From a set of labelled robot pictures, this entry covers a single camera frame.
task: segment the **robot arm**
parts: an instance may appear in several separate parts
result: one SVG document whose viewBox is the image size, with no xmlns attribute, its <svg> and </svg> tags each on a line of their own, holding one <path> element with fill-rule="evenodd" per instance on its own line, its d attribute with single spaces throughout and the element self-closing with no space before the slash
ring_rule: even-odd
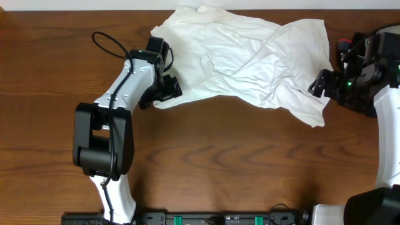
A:
<svg viewBox="0 0 400 225">
<path fill-rule="evenodd" d="M 114 99 L 110 95 L 130 71 L 128 60 L 112 86 L 94 103 L 80 103 L 75 110 L 73 161 L 90 176 L 99 190 L 104 206 L 104 219 L 110 221 L 109 204 L 113 208 L 113 222 L 132 221 L 136 203 L 129 189 L 126 173 L 134 156 L 131 116 L 136 104 L 145 109 L 153 101 L 166 101 L 182 95 L 178 80 L 163 76 L 169 46 L 163 39 L 150 37 L 146 50 L 132 50 L 132 74 L 122 85 Z M 109 202 L 101 184 L 110 173 L 111 152 L 108 137 L 96 136 L 93 130 L 109 129 L 109 102 L 112 107 L 115 161 L 114 172 L 107 185 Z"/>
<path fill-rule="evenodd" d="M 384 87 L 374 96 L 379 126 L 379 169 L 375 188 L 400 184 L 400 89 Z"/>
<path fill-rule="evenodd" d="M 350 49 L 340 41 L 341 71 L 322 70 L 309 92 L 377 117 L 379 169 L 375 190 L 351 197 L 345 206 L 317 205 L 312 225 L 400 223 L 400 35 L 373 32 Z"/>
</svg>

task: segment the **wooden table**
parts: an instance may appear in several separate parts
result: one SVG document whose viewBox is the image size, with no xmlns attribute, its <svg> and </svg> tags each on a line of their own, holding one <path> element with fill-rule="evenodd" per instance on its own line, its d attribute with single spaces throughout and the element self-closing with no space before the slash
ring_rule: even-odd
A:
<svg viewBox="0 0 400 225">
<path fill-rule="evenodd" d="M 1 224 L 59 224 L 65 212 L 102 210 L 94 184 L 72 162 L 74 109 L 104 93 L 121 62 L 99 50 L 91 33 L 144 48 L 150 30 L 171 13 L 6 13 L 0 22 Z M 399 11 L 234 13 L 278 24 L 324 19 L 331 59 L 337 39 L 400 20 Z M 132 195 L 141 207 L 169 211 L 344 204 L 374 188 L 378 122 L 332 101 L 324 118 L 325 127 L 311 128 L 285 109 L 235 97 L 135 109 Z"/>
</svg>

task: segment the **black base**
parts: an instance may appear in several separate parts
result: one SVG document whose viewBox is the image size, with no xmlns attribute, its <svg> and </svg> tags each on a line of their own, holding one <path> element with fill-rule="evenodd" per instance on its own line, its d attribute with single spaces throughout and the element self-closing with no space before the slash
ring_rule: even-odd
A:
<svg viewBox="0 0 400 225">
<path fill-rule="evenodd" d="M 135 217 L 132 225 L 295 225 L 298 212 L 277 209 L 259 214 L 169 214 L 163 212 L 143 213 Z M 61 217 L 61 225 L 105 225 L 102 214 L 70 214 Z"/>
</svg>

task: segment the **white cloth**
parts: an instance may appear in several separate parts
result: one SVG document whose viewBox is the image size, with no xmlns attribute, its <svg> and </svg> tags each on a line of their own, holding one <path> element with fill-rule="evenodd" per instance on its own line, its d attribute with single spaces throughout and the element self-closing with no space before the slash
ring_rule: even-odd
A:
<svg viewBox="0 0 400 225">
<path fill-rule="evenodd" d="M 329 99 L 307 91 L 321 69 L 332 69 L 324 21 L 280 26 L 211 6 L 177 7 L 151 34 L 173 49 L 167 73 L 177 77 L 183 91 L 155 102 L 157 108 L 237 96 L 262 108 L 286 108 L 312 127 L 324 126 L 322 110 Z"/>
</svg>

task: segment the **white wall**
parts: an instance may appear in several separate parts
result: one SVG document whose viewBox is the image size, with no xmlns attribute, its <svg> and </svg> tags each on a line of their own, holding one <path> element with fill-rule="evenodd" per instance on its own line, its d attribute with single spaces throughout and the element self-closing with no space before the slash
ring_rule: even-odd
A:
<svg viewBox="0 0 400 225">
<path fill-rule="evenodd" d="M 400 0 L 0 0 L 6 11 L 163 10 L 202 4 L 224 9 L 400 9 Z"/>
</svg>

